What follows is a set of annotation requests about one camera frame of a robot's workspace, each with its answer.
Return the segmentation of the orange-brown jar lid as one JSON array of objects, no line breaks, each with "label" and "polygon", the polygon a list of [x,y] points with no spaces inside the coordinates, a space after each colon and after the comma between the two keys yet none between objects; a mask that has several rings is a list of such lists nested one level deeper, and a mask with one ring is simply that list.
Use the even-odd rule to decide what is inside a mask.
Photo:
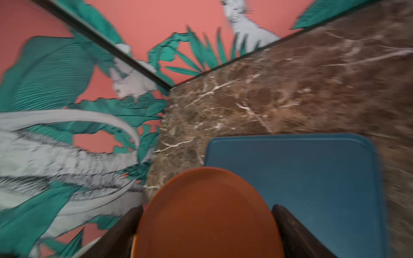
[{"label": "orange-brown jar lid", "polygon": [[282,258],[276,221],[259,193],[214,167],[180,173],[150,200],[134,258]]}]

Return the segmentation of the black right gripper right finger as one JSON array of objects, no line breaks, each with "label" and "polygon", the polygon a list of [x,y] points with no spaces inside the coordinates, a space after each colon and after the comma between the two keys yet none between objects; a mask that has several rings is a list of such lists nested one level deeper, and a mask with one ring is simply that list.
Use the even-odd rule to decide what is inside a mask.
[{"label": "black right gripper right finger", "polygon": [[274,205],[272,214],[279,229],[286,258],[336,258],[284,206]]}]

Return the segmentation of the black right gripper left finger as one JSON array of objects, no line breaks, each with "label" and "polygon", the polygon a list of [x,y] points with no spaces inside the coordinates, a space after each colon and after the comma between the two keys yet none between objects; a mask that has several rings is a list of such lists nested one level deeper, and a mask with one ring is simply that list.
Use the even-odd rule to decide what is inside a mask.
[{"label": "black right gripper left finger", "polygon": [[129,258],[134,235],[144,213],[143,206],[128,211],[81,258]]}]

